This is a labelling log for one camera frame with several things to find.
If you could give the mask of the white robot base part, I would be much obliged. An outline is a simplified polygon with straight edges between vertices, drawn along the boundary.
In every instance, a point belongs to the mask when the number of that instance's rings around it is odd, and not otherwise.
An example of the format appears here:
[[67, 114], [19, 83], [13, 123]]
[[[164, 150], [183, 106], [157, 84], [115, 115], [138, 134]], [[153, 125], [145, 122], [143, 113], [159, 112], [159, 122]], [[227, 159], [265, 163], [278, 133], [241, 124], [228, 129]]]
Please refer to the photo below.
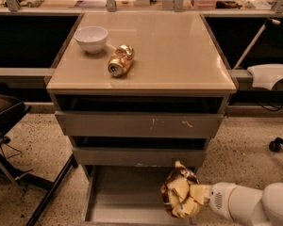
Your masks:
[[253, 77], [252, 87], [272, 90], [275, 84], [283, 79], [283, 64], [261, 64], [248, 67]]

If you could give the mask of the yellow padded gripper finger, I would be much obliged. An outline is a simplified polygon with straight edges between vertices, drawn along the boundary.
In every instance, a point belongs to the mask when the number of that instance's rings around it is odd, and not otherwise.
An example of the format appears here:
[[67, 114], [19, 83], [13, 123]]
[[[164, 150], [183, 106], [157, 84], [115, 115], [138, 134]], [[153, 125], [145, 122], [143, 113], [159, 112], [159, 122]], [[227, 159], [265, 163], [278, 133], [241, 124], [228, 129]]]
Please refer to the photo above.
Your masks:
[[167, 188], [171, 202], [183, 202], [190, 192], [190, 186], [186, 178], [177, 178], [169, 182]]
[[202, 207], [208, 203], [209, 186], [191, 185], [186, 199], [172, 210], [177, 218], [191, 218], [196, 216]]

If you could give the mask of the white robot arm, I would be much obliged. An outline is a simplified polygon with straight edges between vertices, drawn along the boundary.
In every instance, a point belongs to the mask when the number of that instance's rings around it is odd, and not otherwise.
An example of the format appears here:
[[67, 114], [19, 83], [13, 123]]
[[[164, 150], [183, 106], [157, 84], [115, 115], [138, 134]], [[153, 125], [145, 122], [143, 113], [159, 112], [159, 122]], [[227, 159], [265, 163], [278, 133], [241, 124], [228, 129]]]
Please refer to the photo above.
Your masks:
[[243, 226], [283, 226], [283, 183], [263, 190], [232, 183], [200, 185], [180, 178], [161, 188], [168, 214], [191, 218], [208, 205], [218, 216]]

